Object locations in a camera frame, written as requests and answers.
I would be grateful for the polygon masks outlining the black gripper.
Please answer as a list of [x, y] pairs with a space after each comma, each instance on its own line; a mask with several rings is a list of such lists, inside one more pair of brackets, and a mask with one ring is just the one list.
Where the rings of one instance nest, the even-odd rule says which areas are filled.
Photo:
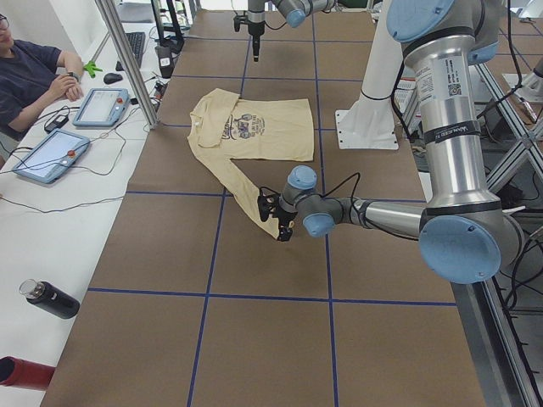
[[256, 32], [256, 33], [251, 33], [250, 35], [251, 35], [251, 40], [252, 40], [253, 53], [257, 53], [253, 55], [253, 61], [257, 63], [260, 60], [260, 55], [258, 53], [260, 52], [260, 38], [262, 37], [263, 33]]
[[284, 208], [281, 199], [277, 200], [273, 216], [278, 220], [278, 235], [279, 242], [288, 242], [293, 235], [294, 219], [297, 213], [290, 211], [290, 207]]

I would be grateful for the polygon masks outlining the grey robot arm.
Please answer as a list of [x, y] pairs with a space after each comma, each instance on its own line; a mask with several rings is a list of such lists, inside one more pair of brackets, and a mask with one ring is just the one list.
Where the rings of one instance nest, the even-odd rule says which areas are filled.
[[[234, 29], [239, 31], [241, 25], [248, 26], [248, 32], [252, 40], [253, 60], [259, 61], [260, 57], [260, 38], [265, 33], [264, 0], [248, 1], [248, 10], [241, 16], [235, 18]], [[279, 0], [272, 1], [279, 13], [284, 17], [285, 22], [292, 28], [301, 25], [305, 19], [316, 12], [328, 12], [334, 7], [335, 1], [332, 0]]]
[[276, 238], [291, 238], [300, 217], [313, 237], [351, 224], [415, 240], [437, 275], [457, 284], [483, 282], [523, 252], [521, 226], [504, 212], [486, 182], [480, 125], [469, 77], [497, 48], [501, 1], [394, 1], [386, 27], [413, 71], [431, 198], [423, 207], [357, 198], [328, 198], [316, 173], [294, 167], [284, 189], [259, 197], [261, 218], [278, 221]]

